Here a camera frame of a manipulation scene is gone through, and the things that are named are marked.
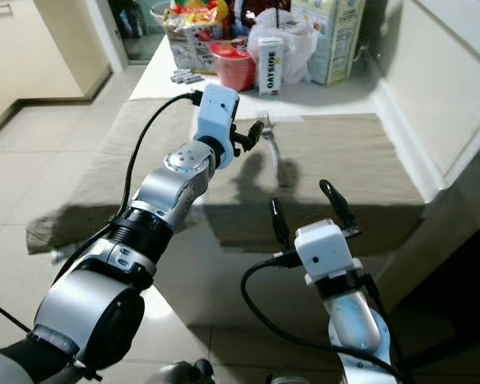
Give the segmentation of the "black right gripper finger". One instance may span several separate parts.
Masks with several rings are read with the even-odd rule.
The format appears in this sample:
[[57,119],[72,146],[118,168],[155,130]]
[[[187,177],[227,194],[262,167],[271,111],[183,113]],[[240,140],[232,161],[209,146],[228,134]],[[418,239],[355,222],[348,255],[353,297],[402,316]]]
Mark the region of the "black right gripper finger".
[[290,230],[286,217],[282,210],[282,204],[277,198],[270,200],[270,219],[277,242],[280,244],[281,252],[291,252]]
[[346,198],[339,193],[338,189],[331,182],[328,182],[327,179],[321,179],[319,182],[319,187],[328,198],[329,204],[333,208],[336,216],[338,216],[340,223],[340,230],[342,231],[345,238],[357,237],[362,232],[356,220],[356,216],[353,215],[350,205],[347,202]]

